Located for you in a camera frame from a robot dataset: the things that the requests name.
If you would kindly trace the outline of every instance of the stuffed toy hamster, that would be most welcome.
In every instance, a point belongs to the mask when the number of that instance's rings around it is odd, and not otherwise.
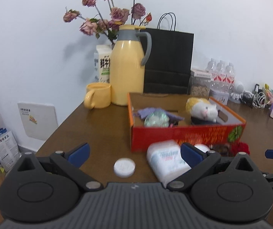
[[[191,97],[187,100],[185,108],[192,117],[216,122],[218,116],[216,104],[211,104],[207,99]]]

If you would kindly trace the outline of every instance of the white tissue pack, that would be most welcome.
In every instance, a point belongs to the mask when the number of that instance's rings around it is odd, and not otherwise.
[[[180,146],[174,140],[151,144],[147,150],[147,161],[165,188],[169,182],[191,169],[182,159]]]

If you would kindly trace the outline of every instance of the red flower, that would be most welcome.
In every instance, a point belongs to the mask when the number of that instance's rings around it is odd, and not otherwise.
[[[238,154],[238,152],[240,152],[240,151],[243,151],[243,152],[250,155],[249,145],[247,145],[246,143],[242,143],[242,142],[233,143],[231,145],[230,152],[231,152],[232,156],[236,156],[236,154]]]
[[[152,21],[152,15],[151,15],[151,13],[149,13],[147,16],[146,16],[146,20],[145,20],[145,23],[149,23],[149,22],[151,22]]]

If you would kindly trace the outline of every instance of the purple cloth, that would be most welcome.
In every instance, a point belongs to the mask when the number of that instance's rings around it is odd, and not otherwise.
[[[181,117],[181,116],[177,116],[177,115],[171,114],[170,112],[167,112],[164,109],[155,108],[155,107],[147,107],[147,108],[144,108],[144,109],[140,109],[139,111],[137,111],[136,115],[139,116],[143,120],[148,115],[150,115],[151,113],[153,113],[155,110],[162,110],[164,113],[167,114],[167,116],[169,117],[169,119],[171,121],[183,121],[184,120],[184,118]]]

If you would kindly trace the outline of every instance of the white electrical panel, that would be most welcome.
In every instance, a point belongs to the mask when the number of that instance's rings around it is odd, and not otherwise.
[[[27,136],[47,140],[58,128],[54,106],[19,102],[18,108]]]

